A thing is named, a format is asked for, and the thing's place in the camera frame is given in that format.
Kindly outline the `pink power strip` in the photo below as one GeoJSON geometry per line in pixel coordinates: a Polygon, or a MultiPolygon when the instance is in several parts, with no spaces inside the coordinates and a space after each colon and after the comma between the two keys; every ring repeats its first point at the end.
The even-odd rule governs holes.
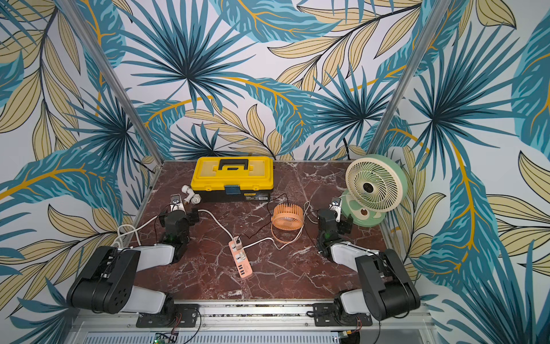
{"type": "Polygon", "coordinates": [[[239,277],[242,279],[246,279],[252,276],[253,275],[252,267],[246,255],[242,241],[237,236],[235,236],[229,242],[229,249],[233,256],[233,260],[235,262],[239,277]]]}

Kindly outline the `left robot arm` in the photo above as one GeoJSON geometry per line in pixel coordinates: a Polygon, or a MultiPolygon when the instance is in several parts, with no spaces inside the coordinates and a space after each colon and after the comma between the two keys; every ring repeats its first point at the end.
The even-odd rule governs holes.
{"type": "Polygon", "coordinates": [[[173,298],[164,292],[134,285],[140,271],[179,262],[190,242],[190,227],[199,212],[173,210],[163,215],[165,233],[156,245],[120,249],[96,249],[67,293],[73,308],[108,314],[136,312],[141,315],[176,316],[173,298]]]}

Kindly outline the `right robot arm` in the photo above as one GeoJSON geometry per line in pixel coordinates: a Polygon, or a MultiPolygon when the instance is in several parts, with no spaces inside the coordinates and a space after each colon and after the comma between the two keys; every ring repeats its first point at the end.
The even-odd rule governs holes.
{"type": "Polygon", "coordinates": [[[317,221],[319,253],[359,277],[359,289],[341,292],[335,298],[342,315],[370,315],[381,321],[408,315],[421,306],[421,297],[395,250],[381,252],[345,241],[337,231],[337,212],[333,210],[319,210],[317,221]]]}

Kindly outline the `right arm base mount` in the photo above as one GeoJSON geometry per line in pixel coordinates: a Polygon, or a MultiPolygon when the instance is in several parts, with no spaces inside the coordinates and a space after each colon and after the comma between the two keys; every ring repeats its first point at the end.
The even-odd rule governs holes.
{"type": "Polygon", "coordinates": [[[372,325],[372,318],[365,313],[349,314],[342,305],[334,302],[315,303],[306,315],[314,319],[316,327],[353,327],[372,325]]]}

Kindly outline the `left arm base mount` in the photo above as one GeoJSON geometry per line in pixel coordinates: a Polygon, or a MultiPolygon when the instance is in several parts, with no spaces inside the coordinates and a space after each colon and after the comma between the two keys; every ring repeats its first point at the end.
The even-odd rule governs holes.
{"type": "Polygon", "coordinates": [[[199,304],[175,304],[158,314],[139,313],[137,328],[194,328],[199,320],[199,304]]]}

